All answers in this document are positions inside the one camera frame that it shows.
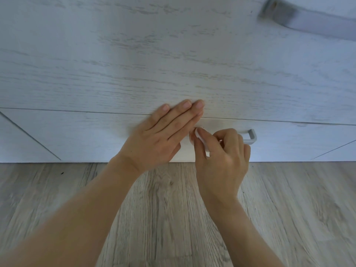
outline floor plank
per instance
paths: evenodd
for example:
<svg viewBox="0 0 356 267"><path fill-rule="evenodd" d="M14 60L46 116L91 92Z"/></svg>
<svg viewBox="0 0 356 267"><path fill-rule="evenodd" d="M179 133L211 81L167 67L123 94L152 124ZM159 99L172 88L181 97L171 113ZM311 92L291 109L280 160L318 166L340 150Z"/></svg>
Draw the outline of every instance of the floor plank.
<svg viewBox="0 0 356 267"><path fill-rule="evenodd" d="M41 224L100 163L0 164L0 252ZM356 163L251 163L238 199L286 266L356 266ZM232 266L199 195L193 163L143 174L97 267Z"/></svg>

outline gray laminate floor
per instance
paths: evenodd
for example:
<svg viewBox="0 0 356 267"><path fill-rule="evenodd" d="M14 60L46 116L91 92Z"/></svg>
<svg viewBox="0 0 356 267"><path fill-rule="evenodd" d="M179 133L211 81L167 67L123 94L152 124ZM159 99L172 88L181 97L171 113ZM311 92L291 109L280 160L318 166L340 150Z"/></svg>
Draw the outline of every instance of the gray laminate floor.
<svg viewBox="0 0 356 267"><path fill-rule="evenodd" d="M25 238L104 164L0 164L0 252ZM356 162L252 163L239 192L287 266L356 266ZM97 266L232 266L192 163L142 175Z"/></svg>

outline metal handle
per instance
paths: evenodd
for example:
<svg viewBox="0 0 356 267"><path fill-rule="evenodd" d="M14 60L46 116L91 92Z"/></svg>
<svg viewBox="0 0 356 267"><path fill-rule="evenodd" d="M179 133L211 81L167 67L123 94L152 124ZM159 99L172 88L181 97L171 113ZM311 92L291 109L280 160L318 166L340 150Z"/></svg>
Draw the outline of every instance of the metal handle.
<svg viewBox="0 0 356 267"><path fill-rule="evenodd" d="M307 10L286 0L268 0L262 14L285 27L356 41L356 19Z"/></svg>
<svg viewBox="0 0 356 267"><path fill-rule="evenodd" d="M252 145L257 141L257 135L254 129L250 129L248 131L248 134L250 135L250 139L244 139L243 143L248 144L248 145Z"/></svg>

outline white wood surface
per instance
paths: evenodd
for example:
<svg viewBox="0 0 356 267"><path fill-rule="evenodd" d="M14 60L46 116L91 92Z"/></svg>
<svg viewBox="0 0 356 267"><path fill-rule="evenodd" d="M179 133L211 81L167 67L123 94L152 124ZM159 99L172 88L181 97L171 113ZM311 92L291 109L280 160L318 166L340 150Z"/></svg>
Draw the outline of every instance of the white wood surface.
<svg viewBox="0 0 356 267"><path fill-rule="evenodd" d="M356 161L356 141L317 157L313 161Z"/></svg>
<svg viewBox="0 0 356 267"><path fill-rule="evenodd" d="M59 161L57 157L0 114L0 163Z"/></svg>
<svg viewBox="0 0 356 267"><path fill-rule="evenodd" d="M146 116L115 113L2 109L7 117L63 162L108 162L131 129ZM251 161L310 161L356 139L356 126L203 118L198 126L211 133L233 127L247 137L255 129ZM173 158L194 161L189 139Z"/></svg>
<svg viewBox="0 0 356 267"><path fill-rule="evenodd" d="M0 0L0 107L356 124L356 43L258 19L266 0ZM355 0L290 0L343 16Z"/></svg>

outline person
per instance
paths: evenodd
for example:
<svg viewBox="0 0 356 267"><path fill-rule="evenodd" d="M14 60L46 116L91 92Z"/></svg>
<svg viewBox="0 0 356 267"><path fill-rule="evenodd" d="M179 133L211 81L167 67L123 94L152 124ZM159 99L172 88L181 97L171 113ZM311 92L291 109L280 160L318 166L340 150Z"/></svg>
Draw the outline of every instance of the person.
<svg viewBox="0 0 356 267"><path fill-rule="evenodd" d="M162 105L129 136L103 171L17 247L0 266L95 266L113 220L135 180L169 162L190 133L200 195L219 229L234 266L283 266L238 202L247 173L250 146L234 129L211 135L197 128L204 102L185 100L170 110Z"/></svg>

